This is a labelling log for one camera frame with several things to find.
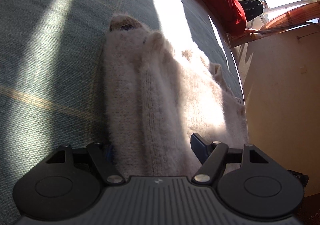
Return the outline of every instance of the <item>fuzzy beige sweater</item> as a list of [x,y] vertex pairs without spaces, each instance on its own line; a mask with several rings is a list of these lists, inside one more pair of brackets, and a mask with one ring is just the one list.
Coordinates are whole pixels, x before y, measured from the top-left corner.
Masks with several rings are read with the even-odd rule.
[[193,132],[209,144],[248,142],[244,105],[221,66],[193,44],[175,51],[159,31],[115,15],[104,47],[106,114],[118,170],[125,176],[191,177],[201,166]]

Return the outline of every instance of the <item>bed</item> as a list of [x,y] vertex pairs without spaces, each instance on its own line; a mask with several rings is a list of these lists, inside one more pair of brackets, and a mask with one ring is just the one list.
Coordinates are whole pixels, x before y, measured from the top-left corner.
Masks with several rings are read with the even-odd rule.
[[101,52],[114,12],[193,40],[243,100],[226,32],[202,0],[0,0],[0,224],[19,212],[15,182],[61,144],[108,138]]

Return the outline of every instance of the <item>beige wall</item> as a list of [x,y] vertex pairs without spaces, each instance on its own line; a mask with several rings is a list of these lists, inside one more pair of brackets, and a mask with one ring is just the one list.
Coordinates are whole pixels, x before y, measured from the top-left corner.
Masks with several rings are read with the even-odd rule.
[[234,49],[250,140],[281,164],[310,176],[320,193],[320,28],[307,26]]

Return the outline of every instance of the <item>ribbed gray plate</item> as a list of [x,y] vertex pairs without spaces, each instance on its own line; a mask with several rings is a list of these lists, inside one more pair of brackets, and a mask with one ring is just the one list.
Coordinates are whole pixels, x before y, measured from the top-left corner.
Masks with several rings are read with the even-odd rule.
[[[258,225],[238,217],[216,199],[209,187],[186,177],[132,177],[123,186],[108,187],[87,212],[64,221],[22,217],[17,225]],[[269,225],[300,225],[294,217]]]

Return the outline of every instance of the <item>green plaid fabric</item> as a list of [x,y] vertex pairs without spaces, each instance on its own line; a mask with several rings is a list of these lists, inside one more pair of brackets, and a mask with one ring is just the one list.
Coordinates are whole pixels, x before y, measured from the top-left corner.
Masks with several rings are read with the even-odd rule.
[[[230,50],[204,10],[182,2],[194,41],[242,98]],[[114,12],[160,28],[153,0],[0,0],[0,224],[19,217],[15,182],[54,148],[108,138],[101,52]]]

